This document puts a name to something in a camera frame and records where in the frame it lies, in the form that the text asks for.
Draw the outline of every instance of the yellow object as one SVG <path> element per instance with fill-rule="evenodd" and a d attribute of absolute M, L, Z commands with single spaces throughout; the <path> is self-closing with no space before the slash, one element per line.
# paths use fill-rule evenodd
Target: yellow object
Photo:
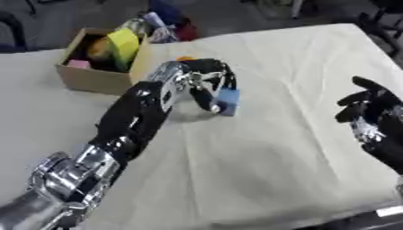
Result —
<path fill-rule="evenodd" d="M 116 66 L 121 71 L 128 71 L 130 61 L 136 56 L 139 49 L 139 38 L 129 29 L 121 29 L 108 34 L 112 55 Z"/>
<path fill-rule="evenodd" d="M 194 58 L 194 57 L 182 56 L 182 57 L 177 58 L 176 60 L 177 61 L 190 61 L 190 60 L 195 60 L 195 59 L 196 58 Z"/>
<path fill-rule="evenodd" d="M 111 51 L 107 37 L 96 40 L 87 50 L 87 56 L 93 61 L 104 61 L 110 55 Z"/>

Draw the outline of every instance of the table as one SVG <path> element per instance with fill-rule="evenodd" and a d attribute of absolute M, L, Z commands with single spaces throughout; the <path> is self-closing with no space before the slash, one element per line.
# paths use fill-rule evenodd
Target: table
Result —
<path fill-rule="evenodd" d="M 226 61 L 237 116 L 211 116 L 185 96 L 79 229 L 291 229 L 399 204 L 399 176 L 334 120 L 336 101 L 359 90 L 353 75 L 403 98 L 402 71 L 353 25 L 151 48 L 150 69 L 184 55 Z M 0 202 L 43 157 L 79 151 L 116 100 L 66 89 L 52 66 L 61 52 L 0 55 Z"/>

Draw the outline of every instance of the pink object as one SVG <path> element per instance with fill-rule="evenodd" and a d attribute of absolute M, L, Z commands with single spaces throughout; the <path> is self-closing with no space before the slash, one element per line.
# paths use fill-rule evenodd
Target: pink object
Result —
<path fill-rule="evenodd" d="M 91 68 L 91 64 L 88 61 L 74 60 L 74 59 L 68 62 L 68 66 L 76 68 Z"/>

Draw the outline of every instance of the yellow block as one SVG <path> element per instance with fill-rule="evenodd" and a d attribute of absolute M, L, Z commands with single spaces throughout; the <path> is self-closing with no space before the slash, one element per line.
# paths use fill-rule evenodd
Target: yellow block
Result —
<path fill-rule="evenodd" d="M 117 67 L 121 71 L 128 71 L 130 61 L 133 60 L 139 50 L 139 38 L 129 29 L 112 32 L 107 37 Z"/>

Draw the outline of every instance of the chair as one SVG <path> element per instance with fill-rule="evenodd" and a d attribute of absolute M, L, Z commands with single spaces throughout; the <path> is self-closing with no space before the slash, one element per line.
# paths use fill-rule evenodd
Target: chair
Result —
<path fill-rule="evenodd" d="M 14 45 L 0 43 L 0 53 L 14 53 L 27 51 L 27 43 L 20 21 L 13 14 L 0 11 L 0 22 L 7 25 L 13 34 Z"/>
<path fill-rule="evenodd" d="M 367 34 L 376 36 L 386 43 L 388 43 L 392 51 L 388 54 L 395 58 L 401 51 L 401 47 L 397 42 L 397 39 L 403 34 L 403 28 L 399 28 L 400 23 L 403 21 L 403 17 L 396 20 L 393 25 L 384 25 L 380 23 L 385 14 L 403 14 L 403 1 L 401 0 L 370 0 L 375 4 L 379 10 L 371 17 L 367 13 L 361 13 L 358 17 L 358 21 L 355 22 L 364 32 Z M 393 36 L 388 34 L 388 31 L 393 31 Z"/>

